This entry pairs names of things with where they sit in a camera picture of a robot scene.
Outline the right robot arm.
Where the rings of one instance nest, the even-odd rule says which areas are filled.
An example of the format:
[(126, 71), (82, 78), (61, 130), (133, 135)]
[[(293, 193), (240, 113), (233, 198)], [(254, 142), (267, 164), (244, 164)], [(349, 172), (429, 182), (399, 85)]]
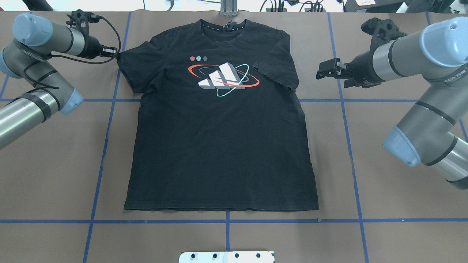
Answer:
[(344, 79), (344, 87), (370, 88), (421, 75), (429, 88), (383, 141), (410, 167), (423, 164), (453, 187), (467, 190), (468, 145), (451, 133), (467, 113), (467, 17), (458, 16), (405, 34), (392, 20), (371, 18), (361, 30), (370, 48), (352, 62), (321, 62), (316, 78)]

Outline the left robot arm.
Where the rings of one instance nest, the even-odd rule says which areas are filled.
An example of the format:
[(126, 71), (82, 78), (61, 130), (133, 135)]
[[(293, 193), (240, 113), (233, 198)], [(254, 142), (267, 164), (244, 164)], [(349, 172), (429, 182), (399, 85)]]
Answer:
[(107, 47), (89, 33), (90, 23), (103, 16), (83, 10), (68, 15), (66, 25), (33, 14), (20, 14), (13, 24), (12, 42), (1, 50), (1, 71), (7, 77), (25, 79), (32, 90), (17, 96), (1, 109), (0, 146), (5, 148), (57, 112), (68, 114), (83, 96), (49, 63), (66, 58), (92, 64), (92, 59), (118, 57), (121, 45)]

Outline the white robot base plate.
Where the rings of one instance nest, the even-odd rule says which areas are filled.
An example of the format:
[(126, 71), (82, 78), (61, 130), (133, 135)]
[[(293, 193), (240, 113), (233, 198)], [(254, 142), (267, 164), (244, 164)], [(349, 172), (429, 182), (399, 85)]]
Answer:
[(179, 263), (275, 263), (272, 251), (183, 252)]

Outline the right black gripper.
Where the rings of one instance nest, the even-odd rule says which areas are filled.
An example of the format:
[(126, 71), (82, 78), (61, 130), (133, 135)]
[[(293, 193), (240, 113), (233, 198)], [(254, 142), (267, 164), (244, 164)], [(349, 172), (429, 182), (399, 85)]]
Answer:
[(346, 79), (344, 85), (376, 85), (377, 77), (373, 71), (370, 52), (356, 56), (349, 63), (342, 63), (339, 58), (321, 62), (316, 73), (316, 80), (326, 77)]

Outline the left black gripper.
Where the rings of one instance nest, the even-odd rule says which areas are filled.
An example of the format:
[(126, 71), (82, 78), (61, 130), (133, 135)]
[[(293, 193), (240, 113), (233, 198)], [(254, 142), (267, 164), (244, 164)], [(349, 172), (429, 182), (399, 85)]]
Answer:
[(98, 56), (104, 58), (117, 58), (118, 53), (118, 48), (101, 45), (99, 41), (91, 35), (85, 37), (83, 58), (94, 59)]

